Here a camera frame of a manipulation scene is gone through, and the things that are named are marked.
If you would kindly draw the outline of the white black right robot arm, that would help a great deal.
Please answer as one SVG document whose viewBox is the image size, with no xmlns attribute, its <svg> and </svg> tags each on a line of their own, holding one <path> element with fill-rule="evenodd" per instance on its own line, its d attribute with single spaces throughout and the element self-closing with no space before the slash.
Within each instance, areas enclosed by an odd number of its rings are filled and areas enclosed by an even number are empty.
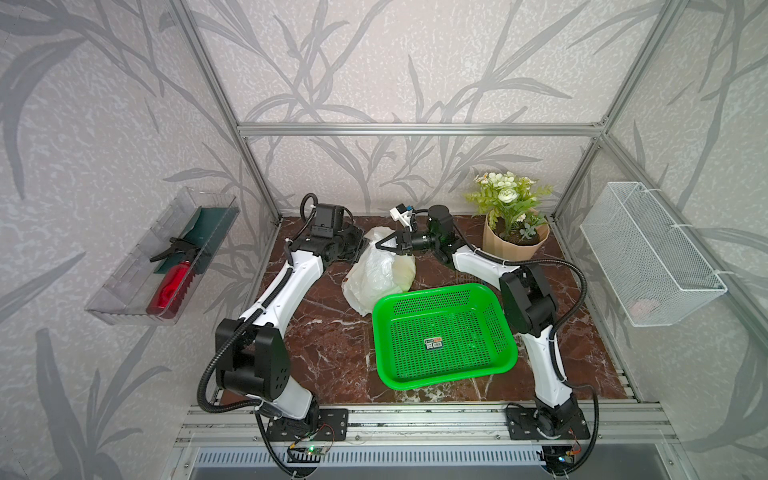
<svg viewBox="0 0 768 480">
<path fill-rule="evenodd" d="M 376 242 L 375 248 L 402 256 L 429 251 L 444 265 L 496 288 L 508 326 L 525 344 L 534 374 L 540 429 L 553 436 L 576 417 L 580 409 L 574 391 L 578 387 L 567 380 L 557 335 L 586 300 L 587 280 L 579 267 L 558 258 L 504 260 L 473 245 L 461 231 L 443 240 L 436 233 L 398 230 Z M 562 315 L 542 266 L 566 267 L 578 279 L 579 297 Z"/>
</svg>

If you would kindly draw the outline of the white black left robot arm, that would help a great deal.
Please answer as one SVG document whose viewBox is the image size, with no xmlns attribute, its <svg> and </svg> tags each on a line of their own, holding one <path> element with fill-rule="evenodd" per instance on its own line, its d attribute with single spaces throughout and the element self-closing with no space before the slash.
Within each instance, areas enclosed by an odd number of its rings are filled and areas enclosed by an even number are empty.
<svg viewBox="0 0 768 480">
<path fill-rule="evenodd" d="M 285 334 L 295 311 L 327 268 L 354 264 L 368 246 L 364 232 L 347 224 L 330 237 L 288 240 L 285 263 L 262 296 L 238 318 L 216 329 L 211 376 L 216 386 L 241 395 L 238 403 L 215 405 L 213 413 L 254 407 L 269 415 L 303 421 L 314 395 L 292 377 Z"/>
</svg>

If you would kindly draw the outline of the white printed plastic bag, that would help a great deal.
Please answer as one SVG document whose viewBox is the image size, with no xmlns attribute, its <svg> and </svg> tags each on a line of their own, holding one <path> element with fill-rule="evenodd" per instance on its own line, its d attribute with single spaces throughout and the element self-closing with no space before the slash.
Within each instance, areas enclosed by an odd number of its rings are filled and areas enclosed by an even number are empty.
<svg viewBox="0 0 768 480">
<path fill-rule="evenodd" d="M 396 255 L 375 247 L 394 230 L 379 226 L 370 229 L 364 238 L 368 246 L 342 282 L 342 293 L 349 306 L 360 316 L 373 312 L 382 298 L 410 290 L 416 276 L 413 256 Z"/>
</svg>

